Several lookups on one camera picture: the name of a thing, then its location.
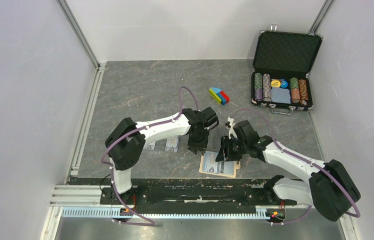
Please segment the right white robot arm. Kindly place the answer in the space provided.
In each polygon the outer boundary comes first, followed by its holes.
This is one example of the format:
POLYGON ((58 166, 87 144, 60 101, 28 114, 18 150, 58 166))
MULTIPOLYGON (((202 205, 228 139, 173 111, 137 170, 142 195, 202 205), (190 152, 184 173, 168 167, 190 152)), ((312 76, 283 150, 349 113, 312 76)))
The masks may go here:
POLYGON ((360 216, 356 203, 361 194, 344 165, 332 159, 316 160, 295 152, 271 136, 260 136, 249 121, 235 123, 228 118, 228 135, 222 136, 218 162, 237 162, 244 155, 274 165, 298 179, 276 175, 264 185, 264 199, 270 204, 293 201, 314 207, 327 220, 335 222, 343 215, 360 216))

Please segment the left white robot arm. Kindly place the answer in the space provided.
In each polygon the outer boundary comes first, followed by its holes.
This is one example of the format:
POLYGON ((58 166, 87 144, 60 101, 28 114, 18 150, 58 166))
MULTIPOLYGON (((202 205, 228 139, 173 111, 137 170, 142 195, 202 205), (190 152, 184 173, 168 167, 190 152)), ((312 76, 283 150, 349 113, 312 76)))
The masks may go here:
POLYGON ((219 124, 216 112, 184 108, 180 112, 152 121, 123 119, 105 140, 105 157, 109 157, 113 198, 120 204, 132 197, 131 172, 143 147, 172 136, 188 136, 187 148, 194 154, 207 150, 209 134, 219 124))

